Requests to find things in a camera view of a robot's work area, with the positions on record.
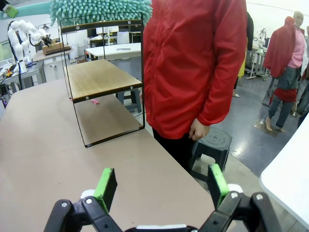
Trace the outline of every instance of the red jacket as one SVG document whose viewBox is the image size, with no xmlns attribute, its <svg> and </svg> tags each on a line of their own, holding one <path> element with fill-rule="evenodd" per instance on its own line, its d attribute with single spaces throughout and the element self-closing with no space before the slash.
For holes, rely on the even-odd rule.
<svg viewBox="0 0 309 232">
<path fill-rule="evenodd" d="M 295 47 L 294 19 L 287 17 L 284 26 L 275 30 L 270 38 L 269 47 L 264 60 L 264 67 L 277 78 L 284 73 L 286 66 L 292 59 Z"/>
<path fill-rule="evenodd" d="M 245 0 L 153 0 L 144 31 L 148 123 L 168 139 L 189 132 L 195 118 L 219 123 L 247 45 Z"/>
</svg>

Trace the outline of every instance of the concrete floor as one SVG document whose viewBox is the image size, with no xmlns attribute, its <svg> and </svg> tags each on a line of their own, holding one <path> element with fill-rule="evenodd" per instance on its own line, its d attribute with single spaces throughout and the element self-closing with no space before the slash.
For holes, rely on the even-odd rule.
<svg viewBox="0 0 309 232">
<path fill-rule="evenodd" d="M 115 65 L 132 76 L 141 79 L 140 58 L 130 60 L 113 61 Z M 49 64 L 45 65 L 45 74 L 47 81 L 64 78 L 61 61 L 57 62 L 58 68 L 55 70 Z M 252 195 L 254 192 L 263 191 L 259 185 L 259 175 L 271 163 L 276 155 L 281 151 L 284 145 L 292 137 L 297 129 L 297 118 L 289 116 L 285 130 L 286 133 L 276 133 L 271 135 L 262 130 L 255 128 L 253 125 L 256 121 L 262 119 L 268 108 L 261 104 L 269 81 L 261 79 L 241 79 L 237 92 L 240 98 L 233 98 L 230 113 L 226 119 L 217 125 L 218 129 L 229 132 L 233 136 L 230 156 L 228 157 L 225 168 L 225 179 L 227 183 L 239 184 L 246 195 Z M 146 129 L 152 134 L 151 127 L 146 124 Z M 194 169 L 207 173 L 208 163 L 212 162 L 206 156 L 196 162 Z M 208 190 L 207 185 L 198 181 L 200 185 Z M 273 207 L 280 221 L 284 232 L 304 232 L 306 229 L 280 205 L 272 200 Z"/>
</svg>

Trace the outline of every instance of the pink shirt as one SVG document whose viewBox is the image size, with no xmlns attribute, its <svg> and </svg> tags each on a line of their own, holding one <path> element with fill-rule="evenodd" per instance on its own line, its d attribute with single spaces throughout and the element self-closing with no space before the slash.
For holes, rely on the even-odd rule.
<svg viewBox="0 0 309 232">
<path fill-rule="evenodd" d="M 295 27 L 295 48 L 292 54 L 292 59 L 288 66 L 291 68 L 299 68 L 303 64 L 303 55 L 305 52 L 305 39 L 303 33 Z"/>
</svg>

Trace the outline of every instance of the gray plastic stool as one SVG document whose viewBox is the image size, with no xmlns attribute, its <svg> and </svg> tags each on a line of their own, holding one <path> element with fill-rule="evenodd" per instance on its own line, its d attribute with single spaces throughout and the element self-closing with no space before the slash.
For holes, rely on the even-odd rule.
<svg viewBox="0 0 309 232">
<path fill-rule="evenodd" d="M 137 109 L 138 113 L 141 112 L 140 92 L 138 88 L 132 89 L 130 91 L 116 93 L 116 98 L 118 98 L 118 100 L 122 103 L 122 105 L 124 104 L 125 99 L 131 99 L 132 104 L 126 105 L 127 110 Z"/>
<path fill-rule="evenodd" d="M 202 154 L 214 158 L 215 162 L 219 165 L 222 172 L 225 169 L 227 156 L 230 150 L 232 136 L 222 130 L 211 128 L 208 135 L 196 141 L 192 148 L 192 159 L 190 163 L 191 176 L 207 181 L 207 176 L 192 170 L 193 165 L 197 158 Z"/>
</svg>

